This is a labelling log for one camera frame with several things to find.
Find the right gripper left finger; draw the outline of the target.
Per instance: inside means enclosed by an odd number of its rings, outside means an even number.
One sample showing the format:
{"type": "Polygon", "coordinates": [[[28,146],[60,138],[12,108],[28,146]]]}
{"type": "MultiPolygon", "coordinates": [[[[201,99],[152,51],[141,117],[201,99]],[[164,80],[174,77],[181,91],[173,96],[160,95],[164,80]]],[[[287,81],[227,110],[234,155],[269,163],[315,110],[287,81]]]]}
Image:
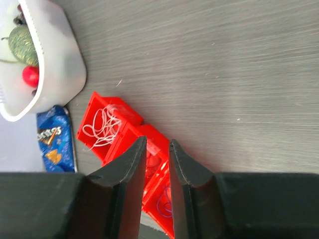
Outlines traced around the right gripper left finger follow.
{"type": "Polygon", "coordinates": [[[2,173],[1,238],[138,238],[146,152],[147,139],[141,136],[89,175],[2,173]]]}

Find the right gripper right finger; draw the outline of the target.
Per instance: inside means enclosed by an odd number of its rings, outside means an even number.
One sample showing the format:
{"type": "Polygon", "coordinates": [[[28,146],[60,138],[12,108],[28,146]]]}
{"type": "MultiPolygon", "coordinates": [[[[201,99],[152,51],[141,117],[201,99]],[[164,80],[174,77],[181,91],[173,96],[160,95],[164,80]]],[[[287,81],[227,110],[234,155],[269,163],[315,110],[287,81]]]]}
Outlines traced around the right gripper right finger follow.
{"type": "Polygon", "coordinates": [[[214,173],[169,144],[177,239],[316,239],[319,177],[310,173],[214,173]]]}

